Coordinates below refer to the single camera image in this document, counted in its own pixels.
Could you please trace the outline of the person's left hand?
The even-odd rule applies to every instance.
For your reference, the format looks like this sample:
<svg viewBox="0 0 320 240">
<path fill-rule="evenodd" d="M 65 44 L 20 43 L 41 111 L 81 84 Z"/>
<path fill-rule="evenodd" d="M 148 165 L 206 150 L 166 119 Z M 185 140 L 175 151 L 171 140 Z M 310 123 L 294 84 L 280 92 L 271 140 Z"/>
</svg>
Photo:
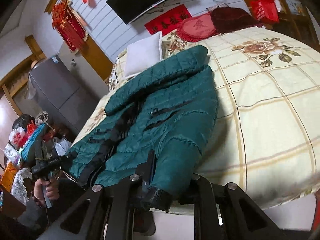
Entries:
<svg viewBox="0 0 320 240">
<path fill-rule="evenodd" d="M 46 198 L 50 201 L 58 200 L 59 183 L 55 177 L 50 178 L 49 181 L 39 178 L 34 185 L 33 200 L 39 206 L 46 205 Z"/>
</svg>

